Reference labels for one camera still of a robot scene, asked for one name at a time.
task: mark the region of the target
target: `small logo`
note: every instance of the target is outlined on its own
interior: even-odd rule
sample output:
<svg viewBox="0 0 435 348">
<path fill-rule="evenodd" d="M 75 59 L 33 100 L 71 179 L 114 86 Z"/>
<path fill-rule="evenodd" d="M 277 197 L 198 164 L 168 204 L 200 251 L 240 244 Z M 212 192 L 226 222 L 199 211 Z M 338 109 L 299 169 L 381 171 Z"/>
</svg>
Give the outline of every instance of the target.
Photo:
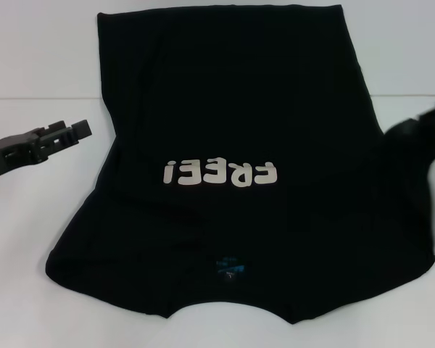
<svg viewBox="0 0 435 348">
<path fill-rule="evenodd" d="M 217 274 L 227 281 L 235 281 L 243 276 L 245 266 L 238 257 L 223 257 L 216 262 Z"/>
</svg>

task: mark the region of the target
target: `tabletop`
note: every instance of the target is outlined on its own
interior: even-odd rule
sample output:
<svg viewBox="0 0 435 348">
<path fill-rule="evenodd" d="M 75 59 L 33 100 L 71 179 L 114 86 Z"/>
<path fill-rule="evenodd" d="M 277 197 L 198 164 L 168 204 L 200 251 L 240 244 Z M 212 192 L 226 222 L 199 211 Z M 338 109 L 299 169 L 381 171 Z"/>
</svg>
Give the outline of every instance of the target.
<svg viewBox="0 0 435 348">
<path fill-rule="evenodd" d="M 164 319 L 46 277 L 46 258 L 93 189 L 115 137 L 101 100 L 96 14 L 208 4 L 342 4 L 382 129 L 435 105 L 435 0 L 0 0 L 0 138 L 59 120 L 87 119 L 93 132 L 41 165 L 0 177 L 0 348 L 435 348 L 435 266 L 398 289 L 294 326 L 224 302 Z M 429 180 L 435 230 L 435 163 Z"/>
</svg>

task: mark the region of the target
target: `fabric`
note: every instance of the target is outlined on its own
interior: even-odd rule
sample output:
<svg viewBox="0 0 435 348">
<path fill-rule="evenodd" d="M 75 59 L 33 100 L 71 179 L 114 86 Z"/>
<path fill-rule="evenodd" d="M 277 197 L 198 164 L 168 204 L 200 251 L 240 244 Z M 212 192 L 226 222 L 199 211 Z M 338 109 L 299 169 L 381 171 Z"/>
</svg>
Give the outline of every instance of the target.
<svg viewBox="0 0 435 348">
<path fill-rule="evenodd" d="M 380 130 L 340 6 L 100 14 L 117 134 L 46 272 L 169 317 L 235 302 L 290 323 L 434 263 L 435 112 Z"/>
</svg>

